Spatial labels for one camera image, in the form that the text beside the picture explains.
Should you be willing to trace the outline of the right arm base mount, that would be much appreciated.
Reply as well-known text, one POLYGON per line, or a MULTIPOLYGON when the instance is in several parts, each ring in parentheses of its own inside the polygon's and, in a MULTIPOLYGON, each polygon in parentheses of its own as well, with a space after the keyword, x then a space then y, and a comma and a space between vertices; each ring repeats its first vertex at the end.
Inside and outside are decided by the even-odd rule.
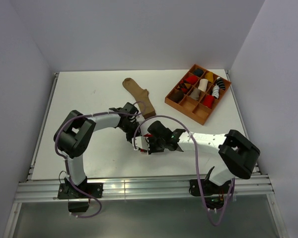
MULTIPOLYGON (((191 179, 189 180, 189 184, 189 193, 194 197, 200 197, 201 193, 198 186, 198 180, 191 179)), ((206 179, 201 179, 201 185, 206 207, 209 209, 222 209, 224 206, 224 195, 229 191, 231 181, 227 181, 223 185, 217 186, 206 179)))

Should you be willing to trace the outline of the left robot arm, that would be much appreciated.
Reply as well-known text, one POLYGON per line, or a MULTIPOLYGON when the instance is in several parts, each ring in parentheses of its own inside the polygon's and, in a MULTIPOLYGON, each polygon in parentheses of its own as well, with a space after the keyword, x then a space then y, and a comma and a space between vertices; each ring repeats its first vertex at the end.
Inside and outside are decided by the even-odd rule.
POLYGON ((71 111, 54 135, 55 151, 65 159, 65 178, 69 193, 75 198, 85 196, 87 176, 83 167, 83 153, 86 151, 94 132, 106 128, 119 128, 126 134, 126 140, 132 142, 139 122, 136 117, 139 110, 131 103, 122 108, 110 108, 106 112, 83 115, 77 110, 71 111))

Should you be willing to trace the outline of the red white striped sock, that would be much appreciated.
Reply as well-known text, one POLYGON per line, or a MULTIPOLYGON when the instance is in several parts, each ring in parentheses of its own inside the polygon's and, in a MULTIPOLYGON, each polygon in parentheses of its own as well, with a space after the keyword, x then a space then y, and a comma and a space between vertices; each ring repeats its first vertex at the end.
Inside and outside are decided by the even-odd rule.
POLYGON ((140 150, 142 153, 147 153, 149 155, 151 153, 149 148, 150 139, 152 139, 152 135, 150 133, 147 133, 144 136, 138 136, 136 138, 136 144, 137 144, 138 150, 140 150))

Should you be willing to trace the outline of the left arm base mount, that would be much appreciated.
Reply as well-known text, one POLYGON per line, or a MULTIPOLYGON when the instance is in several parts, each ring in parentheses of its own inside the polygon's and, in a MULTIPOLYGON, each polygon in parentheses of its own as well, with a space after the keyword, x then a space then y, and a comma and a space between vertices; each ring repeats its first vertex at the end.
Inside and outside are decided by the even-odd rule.
POLYGON ((57 198, 67 200, 68 211, 80 215, 88 210, 92 197, 97 199, 102 197, 103 183, 84 182, 77 188, 82 192, 75 189, 68 180, 65 180, 59 186, 57 198))

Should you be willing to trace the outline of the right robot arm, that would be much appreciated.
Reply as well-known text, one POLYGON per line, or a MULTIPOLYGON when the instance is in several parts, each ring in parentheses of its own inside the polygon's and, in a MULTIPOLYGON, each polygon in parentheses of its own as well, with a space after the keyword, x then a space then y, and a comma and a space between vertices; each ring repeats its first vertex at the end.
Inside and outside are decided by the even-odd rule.
POLYGON ((211 166, 202 187, 216 193, 233 178, 250 179, 260 155, 260 150, 239 131, 231 129, 226 134, 202 134, 185 129, 171 131, 160 121, 148 127, 149 152, 195 151, 213 154, 222 159, 219 166, 211 166))

